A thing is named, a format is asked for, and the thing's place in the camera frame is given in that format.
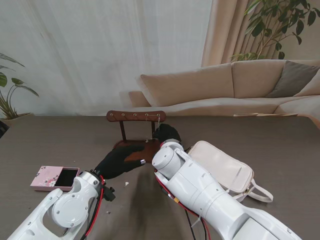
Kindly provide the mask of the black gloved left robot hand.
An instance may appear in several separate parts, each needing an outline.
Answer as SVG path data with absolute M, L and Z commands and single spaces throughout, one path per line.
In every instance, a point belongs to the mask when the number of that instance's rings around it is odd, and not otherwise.
M 141 152 L 144 149 L 145 147 L 142 145 L 116 147 L 105 156 L 105 158 L 95 167 L 94 171 L 105 180 L 110 180 L 123 173 L 130 172 L 135 168 L 143 166 L 146 161 L 142 158 L 131 161 L 125 161 L 125 159 L 132 153 Z

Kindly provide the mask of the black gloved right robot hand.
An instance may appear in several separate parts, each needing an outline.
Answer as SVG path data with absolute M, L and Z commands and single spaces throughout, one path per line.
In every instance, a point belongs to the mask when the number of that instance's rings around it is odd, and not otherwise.
M 181 137 L 178 131 L 169 124 L 161 124 L 153 133 L 152 137 L 157 139 L 161 144 L 165 141 L 181 143 Z

